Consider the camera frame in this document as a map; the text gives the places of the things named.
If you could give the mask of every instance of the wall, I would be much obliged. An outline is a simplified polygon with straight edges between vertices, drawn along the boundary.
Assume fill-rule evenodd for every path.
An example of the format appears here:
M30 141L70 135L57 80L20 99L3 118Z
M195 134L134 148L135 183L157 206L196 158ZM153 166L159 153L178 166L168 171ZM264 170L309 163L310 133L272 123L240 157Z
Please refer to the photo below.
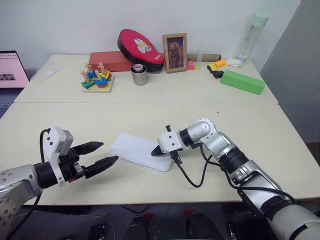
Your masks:
M301 1L261 75L304 142L320 142L319 0Z
M122 29L134 29L163 51L162 34L187 32L189 53L230 57L254 11L270 19L252 53L260 70L300 0L3 0L0 48L17 50L28 70L53 53L118 50Z

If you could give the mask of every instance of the water bottle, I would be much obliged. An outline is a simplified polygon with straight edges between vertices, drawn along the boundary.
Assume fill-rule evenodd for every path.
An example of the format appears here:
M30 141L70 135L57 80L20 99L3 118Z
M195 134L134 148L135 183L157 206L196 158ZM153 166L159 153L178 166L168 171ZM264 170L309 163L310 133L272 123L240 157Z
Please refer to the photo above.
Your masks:
M244 39L242 40L236 52L235 59L241 60L242 63L248 60L268 19L269 19L269 16L265 14L262 14L262 13L253 14L252 20L245 31Z

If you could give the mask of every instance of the laptop screen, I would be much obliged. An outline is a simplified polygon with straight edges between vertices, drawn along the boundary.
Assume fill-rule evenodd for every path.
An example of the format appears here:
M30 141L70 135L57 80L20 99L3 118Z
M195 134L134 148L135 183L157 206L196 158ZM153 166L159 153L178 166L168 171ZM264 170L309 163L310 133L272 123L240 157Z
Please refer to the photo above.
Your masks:
M29 83L16 51L0 51L0 90L21 89Z

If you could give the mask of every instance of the metal cup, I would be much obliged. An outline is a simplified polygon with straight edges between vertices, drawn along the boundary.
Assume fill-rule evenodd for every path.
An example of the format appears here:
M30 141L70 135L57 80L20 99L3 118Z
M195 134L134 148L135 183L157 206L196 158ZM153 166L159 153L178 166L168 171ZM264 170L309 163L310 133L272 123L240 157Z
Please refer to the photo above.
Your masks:
M135 64L131 66L130 70L135 85L143 86L147 84L147 67L145 65Z

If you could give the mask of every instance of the wooden base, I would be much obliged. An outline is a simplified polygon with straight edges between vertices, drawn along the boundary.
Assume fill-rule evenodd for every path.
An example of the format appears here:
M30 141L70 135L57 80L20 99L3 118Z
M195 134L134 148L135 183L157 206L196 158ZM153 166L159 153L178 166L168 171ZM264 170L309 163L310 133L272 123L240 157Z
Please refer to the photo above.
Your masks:
M112 85L114 84L115 76L111 76L111 81L108 81L106 88L99 88L97 85L90 87L89 89L82 88L83 93L111 93Z

